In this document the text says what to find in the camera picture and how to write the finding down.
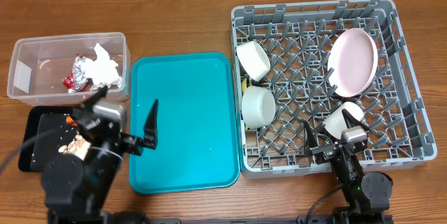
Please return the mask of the green bowl with nuts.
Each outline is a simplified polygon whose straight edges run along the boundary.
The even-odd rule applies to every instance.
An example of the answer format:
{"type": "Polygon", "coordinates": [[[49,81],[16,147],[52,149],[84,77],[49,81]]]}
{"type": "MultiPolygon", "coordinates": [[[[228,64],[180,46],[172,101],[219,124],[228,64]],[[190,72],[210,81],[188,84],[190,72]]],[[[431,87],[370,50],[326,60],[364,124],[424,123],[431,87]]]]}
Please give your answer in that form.
{"type": "Polygon", "coordinates": [[[259,82],[270,71],[270,60],[256,41],[238,45],[236,54],[242,67],[254,81],[259,82]]]}

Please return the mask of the white cup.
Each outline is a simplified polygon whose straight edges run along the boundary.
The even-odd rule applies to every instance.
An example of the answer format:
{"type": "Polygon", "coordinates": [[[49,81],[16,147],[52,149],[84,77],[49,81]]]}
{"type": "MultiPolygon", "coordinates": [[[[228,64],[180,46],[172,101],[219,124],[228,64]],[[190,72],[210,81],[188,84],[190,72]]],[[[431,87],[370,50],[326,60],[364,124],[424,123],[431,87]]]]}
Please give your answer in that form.
{"type": "Polygon", "coordinates": [[[345,102],[340,107],[338,107],[328,118],[323,121],[325,125],[324,129],[333,136],[335,139],[340,139],[342,136],[342,131],[346,130],[345,120],[343,118],[342,110],[346,109],[355,119],[361,120],[364,116],[364,112],[360,106],[352,102],[345,102]]]}

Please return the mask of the yellow plastic spoon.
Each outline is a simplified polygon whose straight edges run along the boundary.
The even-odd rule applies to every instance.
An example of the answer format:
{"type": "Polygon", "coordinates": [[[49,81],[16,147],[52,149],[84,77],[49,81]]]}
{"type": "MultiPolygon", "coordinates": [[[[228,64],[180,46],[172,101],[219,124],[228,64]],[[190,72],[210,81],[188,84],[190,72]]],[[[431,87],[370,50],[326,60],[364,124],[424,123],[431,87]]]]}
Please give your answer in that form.
{"type": "Polygon", "coordinates": [[[243,81],[241,83],[241,86],[242,86],[242,93],[244,93],[247,90],[247,87],[248,87],[248,85],[247,85],[247,78],[246,77],[243,79],[243,81]]]}

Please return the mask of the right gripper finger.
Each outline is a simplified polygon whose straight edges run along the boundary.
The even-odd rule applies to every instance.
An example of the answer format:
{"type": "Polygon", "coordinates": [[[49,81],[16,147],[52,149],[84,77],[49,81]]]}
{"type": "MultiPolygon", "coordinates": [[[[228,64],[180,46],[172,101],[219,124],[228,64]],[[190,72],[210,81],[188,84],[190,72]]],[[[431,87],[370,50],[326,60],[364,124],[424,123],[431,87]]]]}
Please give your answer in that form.
{"type": "Polygon", "coordinates": [[[369,128],[364,123],[357,120],[347,109],[342,110],[342,116],[347,128],[360,126],[365,132],[369,131],[369,128]]]}
{"type": "Polygon", "coordinates": [[[305,129],[305,156],[312,156],[312,150],[318,147],[318,142],[316,141],[312,129],[309,123],[305,120],[302,120],[302,125],[305,129]]]}

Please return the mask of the white napkin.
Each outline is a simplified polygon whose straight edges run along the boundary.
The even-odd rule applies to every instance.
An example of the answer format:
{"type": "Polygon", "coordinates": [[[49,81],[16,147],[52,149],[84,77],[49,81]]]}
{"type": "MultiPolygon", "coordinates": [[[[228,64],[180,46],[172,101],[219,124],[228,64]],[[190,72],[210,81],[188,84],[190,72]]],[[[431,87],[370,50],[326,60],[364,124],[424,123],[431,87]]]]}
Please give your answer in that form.
{"type": "Polygon", "coordinates": [[[91,91],[102,87],[122,86],[122,77],[117,71],[118,63],[110,58],[109,53],[99,44],[95,44],[96,60],[86,59],[82,64],[85,77],[92,81],[91,91]]]}

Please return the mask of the grey bowl with rice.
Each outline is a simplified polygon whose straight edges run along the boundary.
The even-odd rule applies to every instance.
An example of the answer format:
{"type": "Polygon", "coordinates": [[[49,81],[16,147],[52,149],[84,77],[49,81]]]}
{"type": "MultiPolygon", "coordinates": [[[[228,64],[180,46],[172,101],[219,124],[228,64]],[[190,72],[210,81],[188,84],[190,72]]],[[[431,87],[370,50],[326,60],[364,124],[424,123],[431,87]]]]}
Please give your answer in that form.
{"type": "Polygon", "coordinates": [[[242,117],[249,129],[260,128],[274,120],[275,99],[269,89],[250,86],[242,97],[242,117]]]}

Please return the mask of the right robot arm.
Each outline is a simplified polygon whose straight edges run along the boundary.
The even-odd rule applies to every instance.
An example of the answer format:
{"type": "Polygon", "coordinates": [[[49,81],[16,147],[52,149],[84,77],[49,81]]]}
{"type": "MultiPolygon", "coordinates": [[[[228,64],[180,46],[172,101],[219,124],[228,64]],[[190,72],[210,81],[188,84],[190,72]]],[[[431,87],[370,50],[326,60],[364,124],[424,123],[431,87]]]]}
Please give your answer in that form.
{"type": "Polygon", "coordinates": [[[342,116],[347,129],[342,131],[339,140],[324,147],[317,146],[309,123],[300,120],[305,128],[304,155],[313,156],[318,165],[329,163],[338,180],[338,186],[318,199],[302,222],[392,223],[393,217],[384,214],[390,208],[392,178],[383,172],[365,173],[357,157],[367,147],[369,128],[345,109],[342,116]],[[315,208],[337,191],[343,192],[346,206],[335,207],[330,215],[313,215],[315,208]]]}

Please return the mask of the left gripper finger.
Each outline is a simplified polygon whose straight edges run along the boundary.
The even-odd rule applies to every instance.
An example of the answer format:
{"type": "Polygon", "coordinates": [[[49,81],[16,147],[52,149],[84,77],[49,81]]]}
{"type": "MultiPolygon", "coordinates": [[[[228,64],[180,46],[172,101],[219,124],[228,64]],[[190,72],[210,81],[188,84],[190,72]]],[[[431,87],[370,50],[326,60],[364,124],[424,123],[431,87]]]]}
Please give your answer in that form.
{"type": "Polygon", "coordinates": [[[106,97],[108,87],[101,87],[94,95],[88,97],[84,101],[81,101],[77,106],[73,107],[71,116],[73,118],[80,118],[83,114],[93,112],[93,107],[102,98],[106,97]]]}
{"type": "Polygon", "coordinates": [[[159,107],[159,100],[155,99],[149,111],[145,125],[143,127],[145,147],[149,149],[156,149],[158,144],[157,133],[157,113],[159,107]]]}

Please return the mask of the pink round plate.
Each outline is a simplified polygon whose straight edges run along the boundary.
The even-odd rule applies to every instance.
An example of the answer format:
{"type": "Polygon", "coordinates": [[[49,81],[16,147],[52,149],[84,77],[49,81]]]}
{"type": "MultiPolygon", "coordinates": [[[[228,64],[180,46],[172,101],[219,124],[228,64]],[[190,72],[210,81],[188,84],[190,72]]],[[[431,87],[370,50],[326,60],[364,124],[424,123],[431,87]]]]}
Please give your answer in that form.
{"type": "Polygon", "coordinates": [[[348,29],[333,44],[327,68],[333,69],[328,81],[341,97],[362,93],[371,83],[378,66],[378,49],[362,29],[348,29]]]}

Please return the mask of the red snack wrapper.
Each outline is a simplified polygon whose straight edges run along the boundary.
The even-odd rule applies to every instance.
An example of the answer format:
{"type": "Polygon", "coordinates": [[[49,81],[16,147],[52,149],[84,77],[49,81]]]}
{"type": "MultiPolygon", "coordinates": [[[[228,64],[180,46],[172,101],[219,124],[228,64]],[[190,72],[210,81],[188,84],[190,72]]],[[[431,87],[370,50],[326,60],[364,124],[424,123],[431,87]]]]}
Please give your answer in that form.
{"type": "Polygon", "coordinates": [[[92,63],[93,61],[83,54],[76,54],[71,74],[63,80],[63,85],[69,93],[85,91],[89,84],[88,72],[92,63]]]}

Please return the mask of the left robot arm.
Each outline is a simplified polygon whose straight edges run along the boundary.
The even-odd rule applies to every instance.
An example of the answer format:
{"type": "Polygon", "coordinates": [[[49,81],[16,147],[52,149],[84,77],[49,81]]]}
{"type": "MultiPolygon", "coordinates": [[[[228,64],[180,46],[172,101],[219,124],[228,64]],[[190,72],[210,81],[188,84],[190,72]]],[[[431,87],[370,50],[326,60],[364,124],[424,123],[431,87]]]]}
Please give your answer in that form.
{"type": "Polygon", "coordinates": [[[141,156],[158,144],[154,101],[141,137],[125,133],[126,108],[106,101],[107,87],[75,107],[71,116],[90,143],[86,156],[59,154],[45,167],[41,185],[49,223],[148,223],[143,211],[108,213],[102,210],[125,154],[141,156]]]}

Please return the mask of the orange carrot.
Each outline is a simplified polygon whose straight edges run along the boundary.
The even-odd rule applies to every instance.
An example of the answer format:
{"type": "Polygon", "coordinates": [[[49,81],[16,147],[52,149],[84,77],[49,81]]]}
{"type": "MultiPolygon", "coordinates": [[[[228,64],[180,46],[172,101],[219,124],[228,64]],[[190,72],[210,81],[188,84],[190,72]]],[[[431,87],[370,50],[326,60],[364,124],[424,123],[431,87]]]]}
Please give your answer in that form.
{"type": "Polygon", "coordinates": [[[66,117],[66,123],[69,126],[72,126],[72,127],[77,127],[78,126],[77,123],[75,122],[75,120],[71,116],[67,116],[66,117]]]}

